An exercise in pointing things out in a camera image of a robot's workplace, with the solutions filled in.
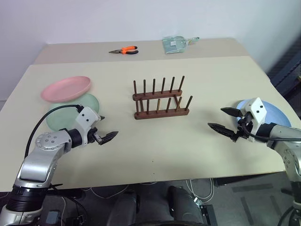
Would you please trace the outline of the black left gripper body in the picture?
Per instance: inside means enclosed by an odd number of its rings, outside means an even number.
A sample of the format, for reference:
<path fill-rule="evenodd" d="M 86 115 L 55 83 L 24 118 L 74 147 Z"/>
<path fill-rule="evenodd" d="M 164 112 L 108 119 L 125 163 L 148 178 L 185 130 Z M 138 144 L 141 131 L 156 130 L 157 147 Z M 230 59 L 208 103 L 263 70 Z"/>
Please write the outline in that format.
<path fill-rule="evenodd" d="M 87 134 L 87 142 L 88 143 L 93 143 L 97 142 L 98 144 L 101 143 L 102 138 L 98 135 L 97 133 L 98 129 L 96 127 L 91 128 Z"/>

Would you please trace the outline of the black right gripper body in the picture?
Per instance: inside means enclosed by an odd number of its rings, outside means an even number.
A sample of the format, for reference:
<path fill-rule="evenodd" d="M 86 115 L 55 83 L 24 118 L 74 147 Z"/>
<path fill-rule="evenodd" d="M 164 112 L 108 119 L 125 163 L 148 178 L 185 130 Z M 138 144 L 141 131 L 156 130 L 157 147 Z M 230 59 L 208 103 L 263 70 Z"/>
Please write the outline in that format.
<path fill-rule="evenodd" d="M 237 115 L 240 119 L 238 120 L 238 130 L 236 133 L 234 133 L 234 136 L 232 137 L 232 141 L 236 142 L 240 137 L 244 139 L 248 139 L 249 135 L 251 134 L 248 130 L 248 124 L 251 124 L 251 127 L 253 126 L 252 119 L 253 116 L 250 112 L 247 112 L 245 115 L 243 115 L 241 112 Z"/>

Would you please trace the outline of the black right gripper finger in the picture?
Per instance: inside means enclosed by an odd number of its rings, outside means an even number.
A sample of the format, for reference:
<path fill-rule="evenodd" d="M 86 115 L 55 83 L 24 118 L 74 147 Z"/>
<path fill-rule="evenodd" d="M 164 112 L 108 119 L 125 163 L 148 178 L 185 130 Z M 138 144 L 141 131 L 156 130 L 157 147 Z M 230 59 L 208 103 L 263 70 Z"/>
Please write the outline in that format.
<path fill-rule="evenodd" d="M 208 123 L 208 126 L 219 134 L 229 137 L 230 139 L 233 139 L 236 135 L 234 131 L 227 129 L 225 126 L 217 123 Z"/>
<path fill-rule="evenodd" d="M 242 112 L 237 109 L 237 108 L 233 108 L 233 107 L 224 107 L 224 108 L 221 108 L 221 110 L 230 115 L 230 116 L 233 116 L 233 117 L 243 117 L 243 114 Z"/>

